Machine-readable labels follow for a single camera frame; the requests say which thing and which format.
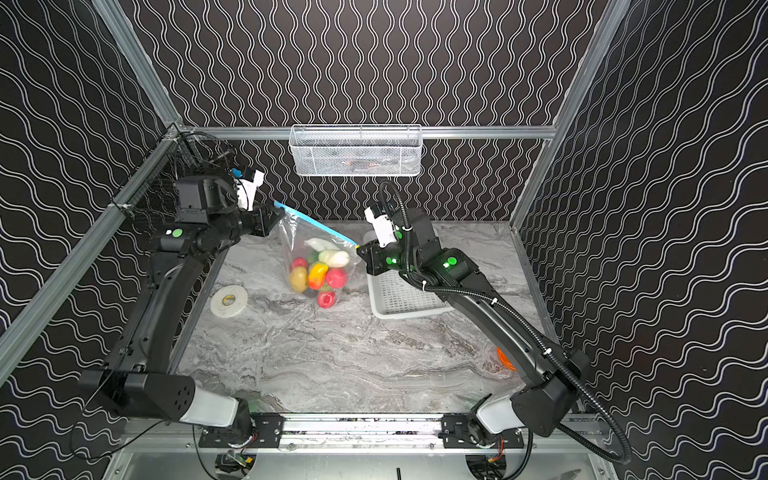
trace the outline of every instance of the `white tape roll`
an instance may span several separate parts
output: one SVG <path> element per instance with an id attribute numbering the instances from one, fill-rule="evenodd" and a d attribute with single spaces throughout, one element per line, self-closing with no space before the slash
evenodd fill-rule
<path id="1" fill-rule="evenodd" d="M 228 285 L 210 299 L 210 311 L 215 316 L 229 318 L 245 310 L 248 292 L 240 285 Z"/>

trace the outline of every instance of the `gray marble surface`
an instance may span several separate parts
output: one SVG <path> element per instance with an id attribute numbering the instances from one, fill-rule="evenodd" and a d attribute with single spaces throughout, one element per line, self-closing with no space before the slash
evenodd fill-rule
<path id="1" fill-rule="evenodd" d="M 328 224 L 355 241 L 370 230 L 367 223 Z M 505 223 L 437 223 L 435 230 L 541 330 Z M 362 263 L 329 310 L 293 293 L 283 268 L 276 233 L 244 237 L 230 249 L 214 293 L 244 286 L 247 307 L 224 319 L 206 305 L 180 374 L 247 398 L 252 410 L 278 412 L 462 412 L 490 392 L 522 386 L 490 340 L 456 311 L 376 318 Z"/>

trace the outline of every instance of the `red apple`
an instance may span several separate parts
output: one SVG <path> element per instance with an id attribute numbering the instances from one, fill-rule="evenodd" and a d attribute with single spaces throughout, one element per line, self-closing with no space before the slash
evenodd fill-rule
<path id="1" fill-rule="evenodd" d="M 304 268 L 307 268 L 309 264 L 302 257 L 299 257 L 290 264 L 290 269 L 293 270 L 297 266 L 303 266 Z"/>
<path id="2" fill-rule="evenodd" d="M 336 303 L 336 292 L 320 292 L 317 294 L 317 304 L 322 308 L 330 308 Z"/>
<path id="3" fill-rule="evenodd" d="M 326 273 L 326 282 L 332 288 L 341 288 L 346 285 L 346 272 L 343 268 L 332 268 Z"/>

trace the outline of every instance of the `ziplock bag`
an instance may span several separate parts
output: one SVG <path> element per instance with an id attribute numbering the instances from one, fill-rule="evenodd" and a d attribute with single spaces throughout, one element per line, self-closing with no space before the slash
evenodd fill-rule
<path id="1" fill-rule="evenodd" d="M 359 263 L 357 244 L 341 233 L 275 202 L 286 214 L 277 224 L 286 261 L 286 281 L 294 292 L 322 308 L 336 305 Z"/>

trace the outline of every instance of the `white wire basket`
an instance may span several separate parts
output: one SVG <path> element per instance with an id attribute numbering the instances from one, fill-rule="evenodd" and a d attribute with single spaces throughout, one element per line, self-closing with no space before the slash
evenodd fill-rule
<path id="1" fill-rule="evenodd" d="M 288 140 L 305 177 L 415 177 L 423 145 L 421 125 L 293 125 Z"/>
<path id="2" fill-rule="evenodd" d="M 376 232 L 368 232 L 362 242 L 375 238 Z M 407 284 L 394 270 L 377 276 L 368 275 L 368 292 L 373 315 L 380 319 L 416 318 L 453 310 L 434 293 L 422 292 Z"/>

